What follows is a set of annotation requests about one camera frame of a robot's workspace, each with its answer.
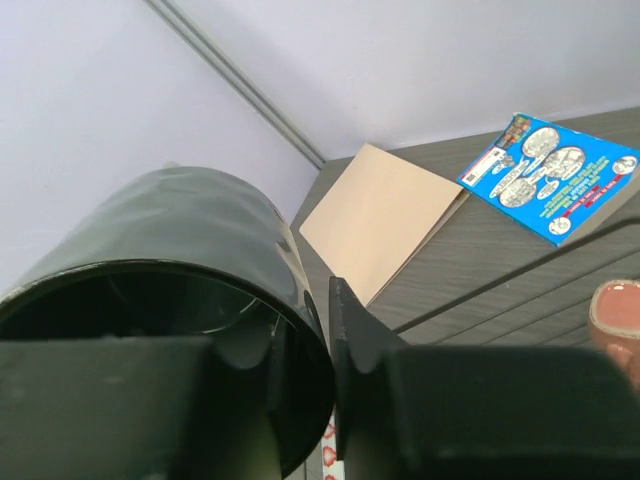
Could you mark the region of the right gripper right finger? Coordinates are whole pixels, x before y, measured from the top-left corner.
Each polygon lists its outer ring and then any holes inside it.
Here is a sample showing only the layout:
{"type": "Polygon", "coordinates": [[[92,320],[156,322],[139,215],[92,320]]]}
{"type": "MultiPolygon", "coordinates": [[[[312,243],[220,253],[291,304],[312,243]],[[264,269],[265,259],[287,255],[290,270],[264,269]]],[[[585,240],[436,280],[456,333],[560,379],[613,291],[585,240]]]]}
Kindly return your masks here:
{"type": "Polygon", "coordinates": [[[639,401],[605,355],[412,345],[329,282],[336,455],[349,479],[635,479],[639,401]]]}

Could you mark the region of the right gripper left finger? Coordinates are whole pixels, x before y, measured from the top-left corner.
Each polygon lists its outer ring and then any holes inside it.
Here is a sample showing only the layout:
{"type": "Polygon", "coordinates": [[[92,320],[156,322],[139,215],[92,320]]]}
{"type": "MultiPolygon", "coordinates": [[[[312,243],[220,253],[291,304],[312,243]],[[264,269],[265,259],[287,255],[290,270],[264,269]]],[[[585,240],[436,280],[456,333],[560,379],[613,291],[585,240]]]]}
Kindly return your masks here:
{"type": "Polygon", "coordinates": [[[5,479],[283,479],[269,334],[5,340],[5,479]]]}

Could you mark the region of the dark grey mug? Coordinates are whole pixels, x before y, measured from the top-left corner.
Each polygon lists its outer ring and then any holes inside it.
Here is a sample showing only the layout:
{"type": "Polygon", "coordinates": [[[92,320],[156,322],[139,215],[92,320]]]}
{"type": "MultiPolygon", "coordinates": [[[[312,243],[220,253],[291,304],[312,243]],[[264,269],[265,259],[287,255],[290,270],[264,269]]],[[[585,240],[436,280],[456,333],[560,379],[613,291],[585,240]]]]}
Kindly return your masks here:
{"type": "Polygon", "coordinates": [[[271,336],[278,362],[270,391],[300,467],[320,441],[335,391],[309,282],[272,202],[203,167],[132,181],[1,299],[1,344],[224,334],[271,336]]]}

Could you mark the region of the pink ceramic mug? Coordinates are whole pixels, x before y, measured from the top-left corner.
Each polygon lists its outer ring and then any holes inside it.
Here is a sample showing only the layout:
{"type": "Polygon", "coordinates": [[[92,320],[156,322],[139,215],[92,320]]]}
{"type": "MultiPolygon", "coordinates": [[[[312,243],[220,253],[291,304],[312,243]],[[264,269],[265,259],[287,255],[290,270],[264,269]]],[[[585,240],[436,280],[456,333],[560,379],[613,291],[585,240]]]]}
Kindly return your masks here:
{"type": "Polygon", "coordinates": [[[610,280],[594,292],[589,305],[591,341],[639,391],[639,281],[610,280]]]}

